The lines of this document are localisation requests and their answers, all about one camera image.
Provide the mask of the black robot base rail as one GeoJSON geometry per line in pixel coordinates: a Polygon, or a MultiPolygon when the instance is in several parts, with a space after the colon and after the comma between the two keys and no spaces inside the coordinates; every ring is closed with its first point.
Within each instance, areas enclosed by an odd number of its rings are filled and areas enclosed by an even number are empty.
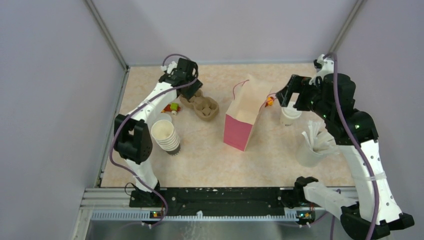
{"type": "Polygon", "coordinates": [[[167,210],[168,217],[199,211],[206,217],[277,217],[290,209],[311,212],[317,204],[299,201],[291,187],[163,187],[158,194],[133,190],[129,207],[167,210]]]}

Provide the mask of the pink paper gift bag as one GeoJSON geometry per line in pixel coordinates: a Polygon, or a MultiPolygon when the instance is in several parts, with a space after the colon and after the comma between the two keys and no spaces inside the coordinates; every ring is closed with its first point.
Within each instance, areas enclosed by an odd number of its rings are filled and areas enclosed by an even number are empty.
{"type": "Polygon", "coordinates": [[[274,95],[272,84],[248,74],[236,86],[233,100],[224,119],[223,142],[242,152],[246,151],[263,109],[274,95]]]}

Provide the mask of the white plastic cup lid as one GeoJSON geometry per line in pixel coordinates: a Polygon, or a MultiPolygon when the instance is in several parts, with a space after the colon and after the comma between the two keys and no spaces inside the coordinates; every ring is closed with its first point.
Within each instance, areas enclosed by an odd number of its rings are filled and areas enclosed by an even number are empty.
{"type": "Polygon", "coordinates": [[[282,107],[282,114],[288,119],[297,119],[301,116],[302,112],[297,110],[294,105],[295,101],[290,101],[287,107],[282,107]]]}

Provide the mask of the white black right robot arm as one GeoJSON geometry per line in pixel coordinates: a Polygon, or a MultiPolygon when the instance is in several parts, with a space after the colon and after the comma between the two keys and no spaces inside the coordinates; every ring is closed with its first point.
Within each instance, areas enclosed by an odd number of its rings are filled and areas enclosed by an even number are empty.
{"type": "Polygon", "coordinates": [[[324,121],[347,161],[358,199],[345,197],[314,177],[301,176],[294,184],[294,202],[324,208],[340,220],[346,234],[354,240],[379,240],[392,231],[414,226],[413,216],[403,212],[393,197],[372,116],[354,107],[356,84],[338,71],[333,52],[320,55],[313,64],[313,77],[292,75],[276,98],[286,108],[292,95],[297,94],[294,108],[313,112],[324,121]]]}

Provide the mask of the white paper coffee cup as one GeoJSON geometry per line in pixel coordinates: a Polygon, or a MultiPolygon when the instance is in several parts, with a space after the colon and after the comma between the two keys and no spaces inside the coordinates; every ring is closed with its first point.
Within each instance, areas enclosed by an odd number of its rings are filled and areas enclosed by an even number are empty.
{"type": "Polygon", "coordinates": [[[300,118],[300,116],[286,116],[284,114],[282,114],[279,118],[279,121],[282,125],[288,127],[291,126],[292,124],[294,124],[298,119],[300,118]]]}

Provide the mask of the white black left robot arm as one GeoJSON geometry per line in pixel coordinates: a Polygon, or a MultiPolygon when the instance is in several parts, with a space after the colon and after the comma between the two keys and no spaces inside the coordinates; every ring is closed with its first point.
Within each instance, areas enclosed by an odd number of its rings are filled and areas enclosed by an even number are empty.
{"type": "Polygon", "coordinates": [[[114,120],[114,137],[111,151],[116,151],[126,165],[114,161],[116,167],[130,172],[136,179],[136,188],[142,192],[141,200],[149,207],[160,202],[158,179],[152,170],[150,155],[153,142],[150,127],[162,110],[179,96],[192,97],[202,87],[198,79],[198,64],[181,57],[177,63],[163,65],[163,75],[151,93],[132,111],[118,114],[114,120]]]}

